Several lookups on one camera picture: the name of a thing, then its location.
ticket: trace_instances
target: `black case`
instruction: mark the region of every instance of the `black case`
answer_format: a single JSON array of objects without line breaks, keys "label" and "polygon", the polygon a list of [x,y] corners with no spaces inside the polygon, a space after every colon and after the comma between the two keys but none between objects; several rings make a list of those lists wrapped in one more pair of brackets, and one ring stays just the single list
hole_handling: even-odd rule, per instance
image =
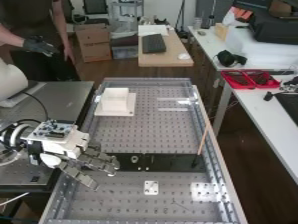
[{"label": "black case", "polygon": [[256,41],[298,45],[298,20],[275,18],[264,11],[254,13],[248,23]]}]

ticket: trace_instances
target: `floor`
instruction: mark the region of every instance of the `floor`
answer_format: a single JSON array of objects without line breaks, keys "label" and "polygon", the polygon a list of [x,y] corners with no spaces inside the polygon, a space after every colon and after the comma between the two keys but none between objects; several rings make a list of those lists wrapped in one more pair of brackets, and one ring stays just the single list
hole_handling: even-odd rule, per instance
[{"label": "floor", "polygon": [[[9,61],[4,51],[0,57]],[[202,62],[196,47],[191,54],[192,68],[155,71],[139,68],[137,59],[82,63],[75,49],[75,67],[82,80],[95,85],[105,77],[189,77],[207,101],[211,66]],[[298,224],[298,186],[239,105],[226,112],[218,142],[248,223]]]}]

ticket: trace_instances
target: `white container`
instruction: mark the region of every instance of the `white container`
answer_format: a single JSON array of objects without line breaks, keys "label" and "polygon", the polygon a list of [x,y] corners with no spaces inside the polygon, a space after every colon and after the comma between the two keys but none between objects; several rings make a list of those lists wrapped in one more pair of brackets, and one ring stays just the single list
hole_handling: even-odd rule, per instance
[{"label": "white container", "polygon": [[106,88],[101,97],[102,111],[127,111],[127,88]]}]

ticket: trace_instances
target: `hand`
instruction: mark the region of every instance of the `hand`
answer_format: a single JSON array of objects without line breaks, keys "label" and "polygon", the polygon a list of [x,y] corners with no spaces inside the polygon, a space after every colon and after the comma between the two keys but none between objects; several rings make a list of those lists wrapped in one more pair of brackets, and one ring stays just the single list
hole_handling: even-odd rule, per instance
[{"label": "hand", "polygon": [[69,45],[69,43],[63,44],[63,60],[67,60],[67,57],[71,60],[71,63],[74,64],[74,56],[73,56],[73,52],[71,52],[71,47]]},{"label": "hand", "polygon": [[53,54],[59,53],[51,44],[46,43],[45,41],[37,38],[25,39],[22,48],[28,51],[42,53],[47,57],[51,57]]}]

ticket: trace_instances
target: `red tray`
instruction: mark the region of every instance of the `red tray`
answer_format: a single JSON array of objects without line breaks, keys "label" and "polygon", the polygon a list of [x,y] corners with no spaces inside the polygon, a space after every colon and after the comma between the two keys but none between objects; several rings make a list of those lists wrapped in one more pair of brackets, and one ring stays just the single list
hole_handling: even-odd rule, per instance
[{"label": "red tray", "polygon": [[222,71],[220,75],[234,89],[254,89],[252,80],[240,71]]},{"label": "red tray", "polygon": [[272,89],[280,85],[271,75],[260,70],[222,71],[220,75],[234,89]]},{"label": "red tray", "polygon": [[244,74],[255,83],[255,87],[259,89],[272,89],[279,88],[280,83],[271,77],[271,75],[264,71],[246,70]]}]

